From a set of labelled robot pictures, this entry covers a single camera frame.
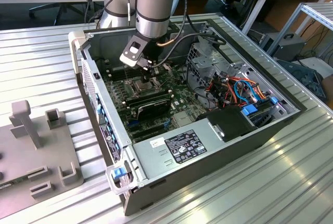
gray mounting plate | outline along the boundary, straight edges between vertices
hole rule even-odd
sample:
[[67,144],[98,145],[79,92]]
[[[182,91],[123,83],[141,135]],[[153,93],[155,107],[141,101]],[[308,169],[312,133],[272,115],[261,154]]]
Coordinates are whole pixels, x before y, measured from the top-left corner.
[[[37,180],[27,179],[0,189],[0,219],[83,183],[68,125],[50,130],[44,116],[34,118],[32,122],[41,137],[42,147],[37,150],[29,136],[16,139],[10,131],[12,125],[0,127],[0,172],[3,173],[0,185],[42,166],[47,166],[50,173]],[[72,173],[71,162],[78,173],[78,178],[75,182],[64,186],[59,177],[58,166],[66,176]],[[34,199],[30,195],[30,188],[48,181],[51,182],[53,189]]]

office chair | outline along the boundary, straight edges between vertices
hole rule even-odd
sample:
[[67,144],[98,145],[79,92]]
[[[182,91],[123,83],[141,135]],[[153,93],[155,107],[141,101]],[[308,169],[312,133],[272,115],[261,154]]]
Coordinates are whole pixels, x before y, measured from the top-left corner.
[[67,13],[67,9],[71,10],[73,12],[76,12],[77,14],[84,17],[84,12],[82,12],[82,11],[78,10],[77,8],[73,7],[73,5],[82,5],[82,4],[86,5],[87,2],[71,2],[71,3],[63,2],[63,3],[46,4],[46,5],[30,8],[29,9],[29,17],[31,19],[35,19],[36,18],[35,17],[35,12],[40,11],[40,10],[44,10],[44,9],[59,7],[56,19],[54,21],[54,25],[58,25],[62,13]]

open computer chassis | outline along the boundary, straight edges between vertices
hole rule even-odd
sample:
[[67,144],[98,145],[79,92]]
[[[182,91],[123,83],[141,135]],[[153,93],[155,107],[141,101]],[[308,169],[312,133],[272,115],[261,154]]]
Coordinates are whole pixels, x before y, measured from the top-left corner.
[[[143,83],[140,70],[119,61],[134,28],[70,37],[80,43],[77,78],[106,176],[127,216],[261,147],[305,110],[214,21],[194,24],[224,38],[240,61],[193,37]],[[177,31],[171,24],[169,37]],[[184,35],[192,32],[185,25]]]

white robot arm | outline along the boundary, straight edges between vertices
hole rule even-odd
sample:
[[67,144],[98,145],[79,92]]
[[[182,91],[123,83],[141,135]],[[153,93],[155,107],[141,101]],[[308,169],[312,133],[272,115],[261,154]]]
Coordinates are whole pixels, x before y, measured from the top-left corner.
[[106,7],[100,28],[136,25],[146,37],[156,38],[167,32],[169,17],[179,0],[112,0]]
[[170,16],[179,0],[105,0],[107,5],[100,27],[136,26],[137,33],[126,46],[120,60],[130,67],[141,67],[148,71],[149,59],[144,50],[152,50],[155,56],[163,44],[158,42],[167,34]]

white sticker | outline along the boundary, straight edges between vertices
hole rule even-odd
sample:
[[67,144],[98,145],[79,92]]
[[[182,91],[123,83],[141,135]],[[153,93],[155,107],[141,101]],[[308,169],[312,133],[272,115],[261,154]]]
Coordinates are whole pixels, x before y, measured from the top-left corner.
[[153,140],[153,141],[150,141],[150,145],[151,145],[153,148],[156,148],[156,147],[161,146],[161,145],[163,145],[163,144],[165,144],[165,143],[164,143],[164,138],[163,138],[163,137],[160,137],[160,138],[158,138],[158,139],[155,139],[155,140]]

